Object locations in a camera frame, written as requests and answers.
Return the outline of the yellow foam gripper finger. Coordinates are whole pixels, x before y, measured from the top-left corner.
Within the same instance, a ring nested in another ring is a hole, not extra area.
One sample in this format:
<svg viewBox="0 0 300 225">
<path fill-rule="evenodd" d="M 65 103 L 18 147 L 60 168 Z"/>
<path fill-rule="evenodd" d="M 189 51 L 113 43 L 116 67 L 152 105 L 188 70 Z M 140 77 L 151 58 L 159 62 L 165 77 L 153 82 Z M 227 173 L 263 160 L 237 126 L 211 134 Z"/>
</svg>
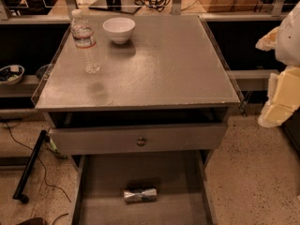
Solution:
<svg viewBox="0 0 300 225">
<path fill-rule="evenodd" d="M 300 107 L 300 68 L 287 67 L 280 74 L 271 73 L 267 96 L 258 124 L 264 128 L 281 126 Z"/>
</svg>

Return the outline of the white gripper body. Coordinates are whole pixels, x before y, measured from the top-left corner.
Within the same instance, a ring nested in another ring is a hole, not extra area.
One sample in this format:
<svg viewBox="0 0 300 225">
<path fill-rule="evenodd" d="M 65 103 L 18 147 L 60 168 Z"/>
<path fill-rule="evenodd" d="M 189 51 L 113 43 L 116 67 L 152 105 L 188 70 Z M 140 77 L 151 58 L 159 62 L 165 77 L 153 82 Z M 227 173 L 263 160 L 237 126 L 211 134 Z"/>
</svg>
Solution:
<svg viewBox="0 0 300 225">
<path fill-rule="evenodd" d="M 275 57 L 286 66 L 300 67 L 300 2 L 281 22 L 258 40 L 256 49 L 275 51 Z"/>
</svg>

